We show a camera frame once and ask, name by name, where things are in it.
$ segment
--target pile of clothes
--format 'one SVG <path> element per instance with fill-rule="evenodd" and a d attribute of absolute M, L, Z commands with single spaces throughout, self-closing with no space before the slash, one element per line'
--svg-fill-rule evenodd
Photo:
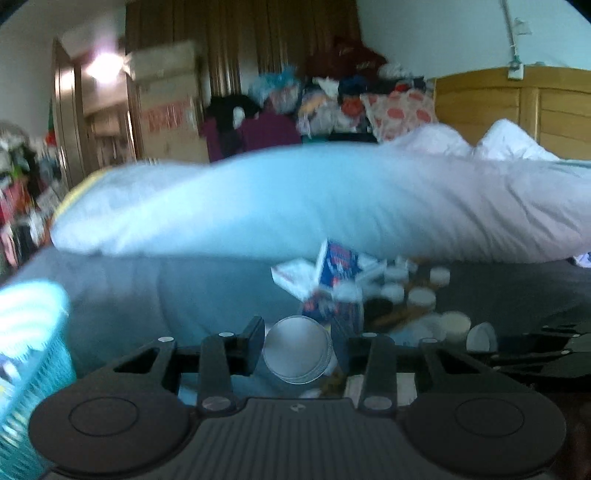
<path fill-rule="evenodd" d="M 0 276 L 44 243 L 46 224 L 66 192 L 54 142 L 0 132 Z"/>
<path fill-rule="evenodd" d="M 424 78 L 359 41 L 337 38 L 303 73 L 262 74 L 248 95 L 213 97 L 201 128 L 210 162 L 302 141 L 389 141 L 436 121 Z"/>

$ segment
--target red pillow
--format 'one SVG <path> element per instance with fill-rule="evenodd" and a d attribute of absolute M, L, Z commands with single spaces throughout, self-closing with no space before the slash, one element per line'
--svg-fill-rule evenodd
<path fill-rule="evenodd" d="M 420 90 L 390 95 L 361 95 L 365 112 L 379 142 L 388 142 L 422 124 L 437 122 L 433 98 Z"/>

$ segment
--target door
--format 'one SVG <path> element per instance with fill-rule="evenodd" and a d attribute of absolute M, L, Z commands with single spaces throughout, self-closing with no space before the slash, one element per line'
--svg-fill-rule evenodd
<path fill-rule="evenodd" d="M 53 43 L 53 119 L 57 146 L 64 157 L 70 188 L 99 169 L 96 149 L 90 146 L 82 109 L 82 70 L 58 40 Z"/>

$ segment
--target wooden wardrobe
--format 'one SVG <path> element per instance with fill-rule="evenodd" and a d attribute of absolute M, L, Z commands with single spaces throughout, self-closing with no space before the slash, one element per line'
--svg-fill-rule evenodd
<path fill-rule="evenodd" d="M 302 67 L 335 36 L 359 39 L 355 0 L 137 0 L 127 5 L 128 52 L 183 40 L 203 48 L 202 92 L 241 93 L 264 72 Z"/>

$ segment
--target plastic lid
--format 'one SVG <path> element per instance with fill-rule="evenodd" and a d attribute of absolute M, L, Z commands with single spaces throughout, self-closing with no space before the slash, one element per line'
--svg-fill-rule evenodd
<path fill-rule="evenodd" d="M 386 283 L 382 287 L 381 296 L 397 305 L 404 302 L 404 287 L 397 283 Z"/>
<path fill-rule="evenodd" d="M 363 292 L 355 282 L 342 281 L 333 287 L 332 296 L 334 300 L 356 302 L 362 300 Z"/>
<path fill-rule="evenodd" d="M 496 352 L 498 341 L 493 326 L 485 322 L 470 330 L 466 338 L 466 350 L 469 352 Z"/>
<path fill-rule="evenodd" d="M 408 292 L 409 305 L 433 310 L 435 308 L 435 302 L 435 292 L 429 288 L 413 288 L 410 292 Z"/>
<path fill-rule="evenodd" d="M 441 316 L 441 326 L 445 330 L 446 340 L 453 343 L 462 343 L 468 332 L 472 322 L 470 317 L 462 312 L 447 312 Z"/>
<path fill-rule="evenodd" d="M 388 267 L 384 272 L 386 281 L 405 282 L 408 281 L 408 270 L 402 267 Z"/>
<path fill-rule="evenodd" d="M 332 343 L 329 333 L 314 320 L 287 317 L 267 333 L 262 356 L 269 370 L 283 381 L 305 384 L 329 366 Z"/>
<path fill-rule="evenodd" d="M 439 285 L 440 287 L 445 287 L 446 285 L 449 285 L 450 277 L 450 271 L 447 268 L 443 267 L 432 268 L 431 273 L 429 274 L 429 280 L 431 281 L 431 283 Z"/>

